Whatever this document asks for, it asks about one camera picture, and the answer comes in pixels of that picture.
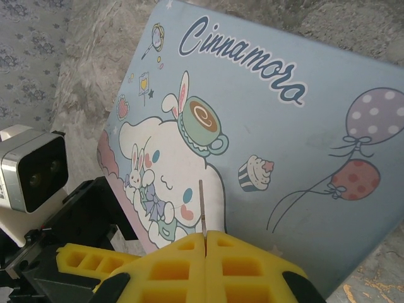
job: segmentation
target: floral wallpaper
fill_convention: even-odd
[[[0,0],[0,129],[50,129],[71,1]]]

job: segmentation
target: teacup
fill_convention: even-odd
[[[224,153],[229,139],[222,134],[222,127],[215,111],[202,99],[189,97],[182,111],[182,123],[187,137],[213,155]]]

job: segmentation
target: pink cloud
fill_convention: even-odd
[[[109,146],[108,133],[104,130],[97,146],[97,161],[101,169],[107,169],[107,174],[119,175],[118,164],[115,161],[114,152]]]
[[[138,239],[140,240],[146,253],[156,251],[157,246],[150,242],[147,231],[140,223],[138,213],[134,210],[133,205],[131,204],[128,197],[126,197],[126,194],[124,192],[124,181],[118,178],[114,172],[109,174],[106,168],[103,169],[103,172],[108,180],[109,186],[112,188],[115,197],[121,205],[133,230],[136,232],[136,235],[138,236]]]

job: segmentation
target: red polka dot balloon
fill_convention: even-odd
[[[347,190],[341,193],[344,200],[360,200],[371,193],[380,183],[380,173],[368,161],[349,160],[331,179],[335,187],[344,187]]]

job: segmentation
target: white camera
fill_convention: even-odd
[[[19,246],[61,206],[68,165],[64,136],[15,125],[0,131],[0,228]]]

